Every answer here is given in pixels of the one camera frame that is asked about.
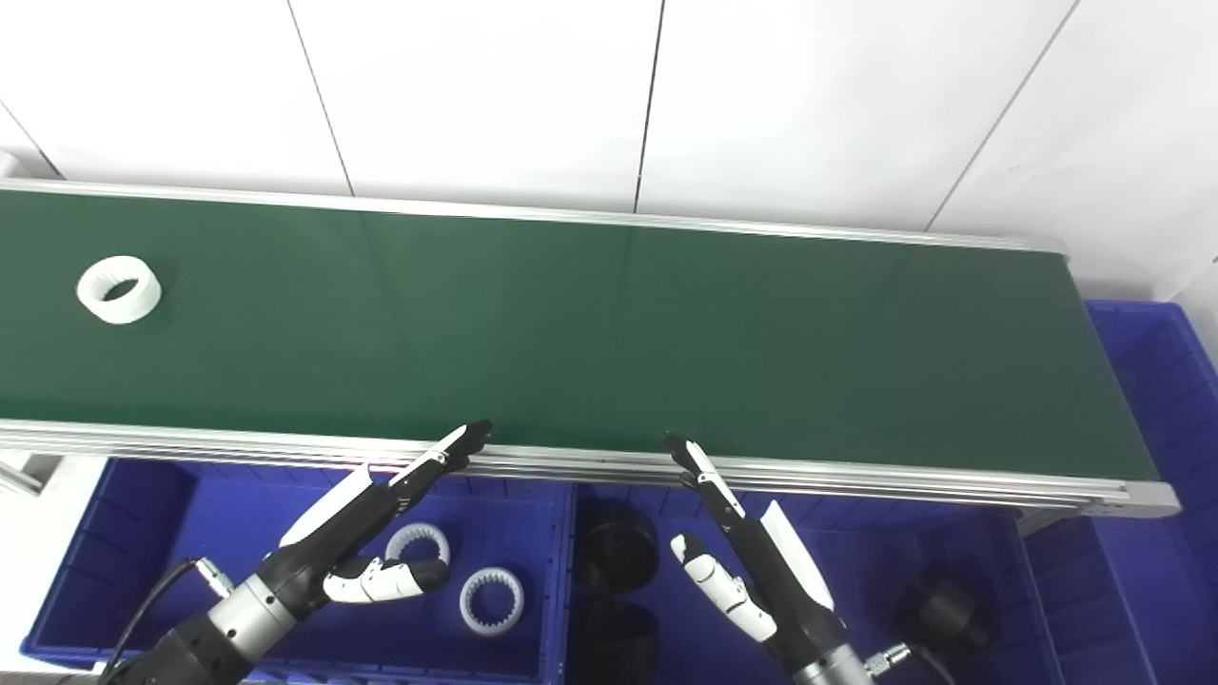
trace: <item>robotic arm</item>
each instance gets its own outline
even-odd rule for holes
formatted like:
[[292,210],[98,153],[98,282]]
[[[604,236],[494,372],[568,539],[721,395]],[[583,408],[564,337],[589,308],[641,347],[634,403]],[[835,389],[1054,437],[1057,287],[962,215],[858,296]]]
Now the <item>robotic arm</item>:
[[681,533],[671,541],[672,552],[698,589],[797,684],[873,685],[879,669],[854,652],[833,613],[833,597],[782,507],[770,502],[760,519],[747,516],[697,442],[674,433],[664,442],[685,469],[682,484],[702,496],[755,584],[733,578],[702,540]]
[[326,603],[380,602],[442,587],[440,559],[385,562],[358,556],[437,478],[465,468],[486,445],[491,422],[468,423],[389,483],[363,467],[318,500],[233,592],[174,626],[151,650],[102,672],[101,685],[235,685],[296,624]]

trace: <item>connector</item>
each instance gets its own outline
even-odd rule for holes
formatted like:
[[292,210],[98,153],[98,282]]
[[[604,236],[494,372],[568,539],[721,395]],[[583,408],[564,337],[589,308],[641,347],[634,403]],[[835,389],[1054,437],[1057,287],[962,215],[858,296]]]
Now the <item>connector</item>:
[[216,592],[219,598],[227,598],[233,594],[233,580],[223,570],[220,570],[220,567],[216,566],[216,562],[212,559],[201,557],[195,562],[195,570],[199,572],[199,575],[203,577],[203,580],[207,581],[207,586],[211,587],[212,592]]
[[877,678],[888,673],[894,665],[901,663],[912,656],[914,652],[910,650],[909,645],[901,642],[900,645],[893,645],[883,652],[872,655],[867,661],[862,662],[862,668],[867,669],[867,674],[872,678]]

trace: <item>white wall panel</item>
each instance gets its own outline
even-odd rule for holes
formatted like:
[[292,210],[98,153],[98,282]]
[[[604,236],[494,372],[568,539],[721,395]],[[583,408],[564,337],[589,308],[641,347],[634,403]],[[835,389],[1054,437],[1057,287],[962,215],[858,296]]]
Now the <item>white wall panel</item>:
[[1088,295],[1218,255],[1218,4],[1083,1],[932,230],[1052,235]]
[[0,100],[74,180],[348,193],[283,0],[2,2]]
[[1068,0],[669,0],[639,212],[922,230]]
[[659,0],[294,0],[357,195],[628,211]]
[[16,157],[30,176],[57,178],[51,167],[46,165],[46,160],[38,154],[34,141],[26,135],[26,132],[17,126],[17,121],[9,116],[7,110],[2,106],[0,106],[0,151]]

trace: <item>blue storage crate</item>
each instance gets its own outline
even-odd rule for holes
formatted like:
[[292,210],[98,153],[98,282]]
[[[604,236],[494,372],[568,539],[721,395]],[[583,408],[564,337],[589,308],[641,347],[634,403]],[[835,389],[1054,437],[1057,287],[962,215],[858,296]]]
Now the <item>blue storage crate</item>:
[[1184,511],[1069,519],[1027,540],[1069,685],[1218,673],[1218,379],[1184,312],[1088,302],[1129,407]]
[[[742,567],[727,540],[702,509],[695,492],[626,485],[580,485],[577,499],[625,501],[655,523],[659,570],[649,585],[624,598],[648,607],[659,620],[658,685],[748,683],[786,685],[789,678],[765,650],[732,625],[694,586],[667,550],[680,531],[697,534],[732,573]],[[1062,683],[1028,559],[1011,512],[931,502],[812,495],[739,492],[760,516],[777,499],[825,575],[837,612],[860,657],[899,642],[898,598],[920,570],[948,562],[990,595],[998,639],[977,655],[948,659],[957,683],[1056,685]],[[885,685],[939,685],[911,661],[884,674]]]
[[[108,656],[122,626],[172,563],[208,556],[240,581],[343,475],[311,468],[111,462],[23,653],[91,668]],[[440,479],[368,551],[384,553],[390,535],[408,522],[432,523],[451,544],[452,581],[398,602],[331,603],[259,661],[253,678],[560,683],[571,518],[566,484]],[[525,587],[520,623],[502,637],[475,635],[458,611],[462,584],[486,566],[508,568]],[[199,578],[183,578],[147,614],[130,646],[150,647],[171,626],[214,602]]]

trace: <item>white plastic ring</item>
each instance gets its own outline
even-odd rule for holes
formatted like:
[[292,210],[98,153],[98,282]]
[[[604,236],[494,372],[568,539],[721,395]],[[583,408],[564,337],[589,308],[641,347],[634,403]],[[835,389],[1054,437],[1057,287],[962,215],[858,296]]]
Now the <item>white plastic ring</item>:
[[[135,282],[130,290],[113,300],[106,299],[116,285],[128,280]],[[77,299],[106,323],[132,323],[144,318],[161,301],[161,283],[138,257],[106,257],[80,275]]]
[[389,545],[385,546],[385,558],[401,558],[402,550],[407,545],[423,539],[435,542],[436,547],[440,548],[440,561],[448,563],[448,539],[445,538],[445,534],[438,528],[430,523],[412,523],[410,525],[402,527],[401,530],[389,539]]
[[[474,592],[476,592],[482,585],[490,583],[502,583],[508,586],[508,590],[512,590],[512,611],[508,612],[507,618],[496,623],[482,623],[474,617],[471,603],[474,601]],[[499,568],[497,566],[484,568],[474,575],[470,575],[469,580],[465,581],[465,586],[460,589],[460,617],[465,619],[465,625],[468,625],[470,630],[484,637],[497,637],[508,630],[512,630],[512,626],[520,620],[520,614],[524,612],[524,608],[525,590],[520,586],[520,581],[516,580],[516,577],[512,575],[512,572],[505,568]]]

